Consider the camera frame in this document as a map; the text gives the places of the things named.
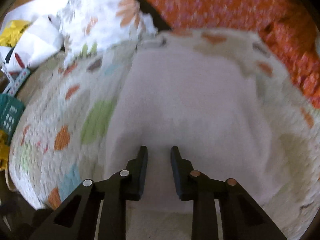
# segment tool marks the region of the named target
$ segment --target pillow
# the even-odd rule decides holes
[[[64,66],[141,33],[156,33],[150,15],[136,0],[69,0],[58,12],[67,53]]]

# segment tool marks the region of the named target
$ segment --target yellow plastic bag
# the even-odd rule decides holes
[[[14,47],[24,31],[30,26],[31,22],[24,20],[13,20],[7,23],[0,35],[0,46]]]
[[[10,147],[5,145],[8,135],[0,130],[0,171],[6,170],[9,160]]]

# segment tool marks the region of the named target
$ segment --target white fabric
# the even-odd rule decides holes
[[[119,97],[107,138],[106,176],[146,145],[145,194],[134,206],[192,211],[179,201],[169,150],[210,178],[236,178],[260,204],[288,181],[284,153],[256,95],[254,77],[223,57],[203,57],[179,45],[139,51]]]
[[[141,33],[155,34],[151,16],[139,12],[139,3],[134,3],[136,5],[128,0],[69,0],[58,12],[60,32],[68,53],[64,66],[73,63],[75,58],[104,51],[121,41],[138,40]],[[117,15],[123,9],[128,11]],[[132,19],[122,24],[126,17]]]
[[[137,208],[130,209],[129,224],[149,227],[129,225],[128,239],[188,239],[180,228],[190,215],[172,213],[191,208],[174,191],[169,152],[178,145],[194,168],[239,180],[286,237],[298,239],[320,206],[319,111],[256,34],[161,33],[153,45],[166,47],[158,52],[147,49],[151,42],[138,44],[132,67],[136,44],[123,42],[101,66],[96,56],[63,72],[53,58],[30,77],[21,92],[28,105],[10,147],[17,189],[36,208],[64,200],[83,179],[99,181],[123,169],[145,144],[145,193],[128,206]],[[30,90],[36,91],[31,98]],[[110,100],[117,103],[106,123]]]
[[[8,12],[2,22],[0,33],[6,24],[12,20],[34,22],[42,15],[57,15],[58,10],[67,4],[68,0],[33,0]]]
[[[0,55],[3,58],[3,60],[5,60],[5,57],[8,55],[10,49],[10,47],[0,46]]]
[[[49,21],[48,16],[39,17],[25,30],[15,46],[8,64],[9,72],[18,72],[22,68],[37,68],[52,55],[58,53],[63,46],[63,36]],[[20,57],[23,66],[17,60]]]

